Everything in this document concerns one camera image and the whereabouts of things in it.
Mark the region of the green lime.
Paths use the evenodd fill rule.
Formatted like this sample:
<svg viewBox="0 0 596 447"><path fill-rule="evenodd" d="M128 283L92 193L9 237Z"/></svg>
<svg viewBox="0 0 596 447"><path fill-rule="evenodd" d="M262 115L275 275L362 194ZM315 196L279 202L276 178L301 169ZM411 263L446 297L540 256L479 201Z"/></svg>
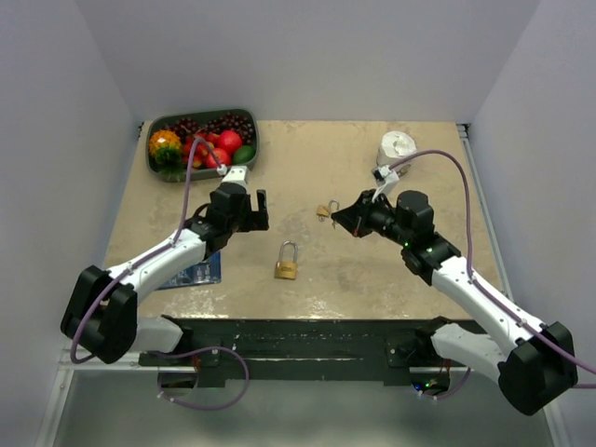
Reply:
<svg viewBox="0 0 596 447"><path fill-rule="evenodd" d="M240 146L233 154L233 164L234 165L246 165L249 163L255 156L256 150L251 145L243 145Z"/></svg>

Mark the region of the small brass padlock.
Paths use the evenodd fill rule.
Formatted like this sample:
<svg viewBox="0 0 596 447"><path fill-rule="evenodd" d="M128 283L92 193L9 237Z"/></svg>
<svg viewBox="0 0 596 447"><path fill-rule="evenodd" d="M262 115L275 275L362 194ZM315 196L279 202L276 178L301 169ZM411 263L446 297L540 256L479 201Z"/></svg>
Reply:
<svg viewBox="0 0 596 447"><path fill-rule="evenodd" d="M340 204L337 200L332 199L327 205L319 205L316 210L316 215L321 222L329 219L335 210L340 209Z"/></svg>

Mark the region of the white paper roll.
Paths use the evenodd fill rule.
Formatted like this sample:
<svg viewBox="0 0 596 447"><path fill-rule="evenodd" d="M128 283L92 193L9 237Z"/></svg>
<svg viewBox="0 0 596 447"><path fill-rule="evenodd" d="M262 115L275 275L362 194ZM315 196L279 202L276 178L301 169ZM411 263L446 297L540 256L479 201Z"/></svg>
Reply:
<svg viewBox="0 0 596 447"><path fill-rule="evenodd" d="M414 139L407 133L391 130L383 135L379 142L376 165L389 166L417 152Z"/></svg>

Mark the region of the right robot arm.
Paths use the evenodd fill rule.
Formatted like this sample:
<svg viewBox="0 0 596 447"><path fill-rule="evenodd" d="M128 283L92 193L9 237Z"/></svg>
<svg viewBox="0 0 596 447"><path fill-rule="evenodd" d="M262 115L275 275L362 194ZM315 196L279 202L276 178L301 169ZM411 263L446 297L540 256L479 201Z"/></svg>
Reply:
<svg viewBox="0 0 596 447"><path fill-rule="evenodd" d="M332 220L353 237L376 233L401 245L406 267L462 307L483 332L444 322L419 338L417 359L437 365L459 362L495 382L520 413L537 413L578 381L572 334L559 322L545 324L512 303L476 274L469 261L435 229L427 195L399 194L391 205L384 195L364 191Z"/></svg>

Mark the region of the red apple lower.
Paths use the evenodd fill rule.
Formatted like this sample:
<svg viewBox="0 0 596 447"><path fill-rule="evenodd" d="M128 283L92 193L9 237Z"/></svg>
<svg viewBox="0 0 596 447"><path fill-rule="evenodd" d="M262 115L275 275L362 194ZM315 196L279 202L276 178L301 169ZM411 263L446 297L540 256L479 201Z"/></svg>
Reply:
<svg viewBox="0 0 596 447"><path fill-rule="evenodd" d="M204 159L204 166L207 169L216 169L219 165L232 165L231 156L222 148L214 148L211 153L207 153Z"/></svg>

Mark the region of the large brass padlock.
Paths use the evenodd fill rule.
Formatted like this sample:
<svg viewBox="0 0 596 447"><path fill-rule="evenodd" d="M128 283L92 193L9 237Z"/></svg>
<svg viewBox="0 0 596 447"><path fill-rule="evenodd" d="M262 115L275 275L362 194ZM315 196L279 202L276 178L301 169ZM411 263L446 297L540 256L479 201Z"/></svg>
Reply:
<svg viewBox="0 0 596 447"><path fill-rule="evenodd" d="M291 240L284 241L278 252L278 259L274 267L274 278L296 280L298 273L298 245Z"/></svg>

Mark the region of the red apple upper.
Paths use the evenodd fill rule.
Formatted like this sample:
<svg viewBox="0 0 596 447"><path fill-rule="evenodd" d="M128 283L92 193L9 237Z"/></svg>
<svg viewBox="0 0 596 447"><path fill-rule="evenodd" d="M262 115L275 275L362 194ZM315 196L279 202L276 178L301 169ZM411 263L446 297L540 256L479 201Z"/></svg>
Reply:
<svg viewBox="0 0 596 447"><path fill-rule="evenodd" d="M217 141L217 147L232 156L243 145L241 136L235 131L224 130Z"/></svg>

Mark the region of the green fruit tray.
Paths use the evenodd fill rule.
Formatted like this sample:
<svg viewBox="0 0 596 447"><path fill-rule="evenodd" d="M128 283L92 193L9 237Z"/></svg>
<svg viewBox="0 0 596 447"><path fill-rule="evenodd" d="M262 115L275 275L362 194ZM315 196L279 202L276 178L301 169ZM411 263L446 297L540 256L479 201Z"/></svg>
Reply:
<svg viewBox="0 0 596 447"><path fill-rule="evenodd" d="M148 169L152 173L154 173L155 176L157 178L159 178L160 180L162 180L164 182L168 182L168 181L166 181L164 178L162 178L159 174L157 174L154 171L154 168L152 167L152 163L150 162L150 158L149 158L149 155L148 155L148 143L149 143L149 139L152 136L152 134L155 133L158 130L162 130L162 129L160 129L160 127L162 125L165 125L171 118L180 117L182 115L191 115L191 114L198 114L198 113L223 112L223 111L231 111L231 110L238 110L239 112L248 112L252 116L252 118L254 119L255 124L256 124L256 119L255 119L253 113L250 112L247 109L242 109L242 108L212 110L212 111L204 111L204 112L194 112L194 113L181 114L181 115L166 115L166 116L162 116L162 117L158 118L156 121L153 122L153 124L151 124L149 126L148 133L147 133L147 141L146 141L146 145L145 145L145 158L146 158L146 161L147 161ZM219 136L220 136L218 134L216 134L216 135L217 135L217 139L213 142L215 148L217 147L217 141L218 141ZM256 154L255 154L254 158L249 163L247 163L246 165L241 165L241 166L246 166L246 167L248 167L248 168L251 169L251 168L254 167L254 165L256 163L256 160L257 160L257 156L259 155L259 132L258 132L257 124L256 124L256 141L253 142L252 144L245 144L245 143L243 143L243 145L251 145L256 150ZM182 176L182 178L178 182L182 182L184 180L184 176L185 176L185 173L186 173L186 165L187 165L187 163L184 163L183 162L183 176ZM200 170L194 170L194 169L192 169L191 179L194 180L194 181L196 181L196 180L207 180L207 179L216 178L217 176L218 176L218 173L217 173L216 169L200 169Z"/></svg>

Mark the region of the red apple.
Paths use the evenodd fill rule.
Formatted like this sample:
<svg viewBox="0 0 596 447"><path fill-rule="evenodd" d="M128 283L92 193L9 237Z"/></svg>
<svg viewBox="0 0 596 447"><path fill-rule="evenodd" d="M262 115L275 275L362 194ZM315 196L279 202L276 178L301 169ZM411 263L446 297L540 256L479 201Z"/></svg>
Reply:
<svg viewBox="0 0 596 447"><path fill-rule="evenodd" d="M232 165L231 156L222 148L214 148L211 153L207 153L204 159L204 166L207 169L216 169L219 165Z"/></svg>
<svg viewBox="0 0 596 447"><path fill-rule="evenodd" d="M217 141L217 147L232 156L243 145L241 136L235 131L224 130Z"/></svg>

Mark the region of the dark grape bunch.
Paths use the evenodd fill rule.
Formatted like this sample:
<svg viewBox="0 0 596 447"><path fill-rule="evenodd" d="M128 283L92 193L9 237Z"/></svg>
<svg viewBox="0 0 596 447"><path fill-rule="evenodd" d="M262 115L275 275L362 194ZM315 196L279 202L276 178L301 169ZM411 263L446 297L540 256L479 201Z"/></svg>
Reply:
<svg viewBox="0 0 596 447"><path fill-rule="evenodd" d="M182 142L197 133L221 135L225 130L233 130L245 144L256 141L254 119L248 112L238 110L182 115L171 118L160 129L173 131Z"/></svg>

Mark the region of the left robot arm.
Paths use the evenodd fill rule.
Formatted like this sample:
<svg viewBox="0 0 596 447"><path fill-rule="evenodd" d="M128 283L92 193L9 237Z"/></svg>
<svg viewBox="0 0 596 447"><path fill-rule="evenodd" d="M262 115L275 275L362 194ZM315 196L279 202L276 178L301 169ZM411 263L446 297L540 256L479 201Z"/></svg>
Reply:
<svg viewBox="0 0 596 447"><path fill-rule="evenodd" d="M114 363L132 351L160 352L172 365L185 364L193 343L172 318L142 318L139 304L183 270L223 249L235 233L266 231L266 192L251 196L239 183L223 182L208 203L168 238L132 260L83 270L61 320L61 332L91 358Z"/></svg>

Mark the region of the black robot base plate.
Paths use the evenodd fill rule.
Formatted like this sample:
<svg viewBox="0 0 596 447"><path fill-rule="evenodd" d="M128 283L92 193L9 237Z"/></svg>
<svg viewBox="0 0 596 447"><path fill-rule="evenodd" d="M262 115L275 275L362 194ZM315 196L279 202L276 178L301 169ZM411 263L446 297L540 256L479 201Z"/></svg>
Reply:
<svg viewBox="0 0 596 447"><path fill-rule="evenodd" d="M196 371L202 387L249 376L377 382L438 395L454 383L457 365L431 349L429 332L443 321L181 318L183 339L174 358L146 353L140 363L161 370Z"/></svg>

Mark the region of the small red fruits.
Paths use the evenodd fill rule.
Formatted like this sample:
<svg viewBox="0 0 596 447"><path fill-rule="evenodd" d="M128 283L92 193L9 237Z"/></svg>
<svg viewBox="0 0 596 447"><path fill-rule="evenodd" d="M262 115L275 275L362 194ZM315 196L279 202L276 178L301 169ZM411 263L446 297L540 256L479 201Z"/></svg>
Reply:
<svg viewBox="0 0 596 447"><path fill-rule="evenodd" d="M203 139L204 142L199 142L196 145L193 156L190 156L196 138ZM216 139L217 135L214 133L197 132L196 134L188 135L182 148L183 162L187 163L189 160L192 160L192 169L194 170L215 169L217 164L211 153L215 149L213 142Z"/></svg>

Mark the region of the orange green fake fruit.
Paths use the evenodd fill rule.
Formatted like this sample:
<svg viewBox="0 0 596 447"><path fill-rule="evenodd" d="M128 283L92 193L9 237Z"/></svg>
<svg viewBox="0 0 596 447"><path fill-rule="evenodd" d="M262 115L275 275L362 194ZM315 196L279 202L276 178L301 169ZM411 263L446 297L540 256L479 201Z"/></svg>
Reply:
<svg viewBox="0 0 596 447"><path fill-rule="evenodd" d="M169 182L178 182L183 176L183 145L179 136L162 129L152 134L148 155L154 171Z"/></svg>

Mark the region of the blue blister pack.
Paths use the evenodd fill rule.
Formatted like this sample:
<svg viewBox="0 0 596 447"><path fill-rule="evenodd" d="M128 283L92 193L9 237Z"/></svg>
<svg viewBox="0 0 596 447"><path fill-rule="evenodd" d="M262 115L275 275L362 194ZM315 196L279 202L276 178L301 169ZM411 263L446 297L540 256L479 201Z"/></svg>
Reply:
<svg viewBox="0 0 596 447"><path fill-rule="evenodd" d="M222 280L221 254L216 252L207 260L191 265L163 283L160 290L179 289L220 283Z"/></svg>

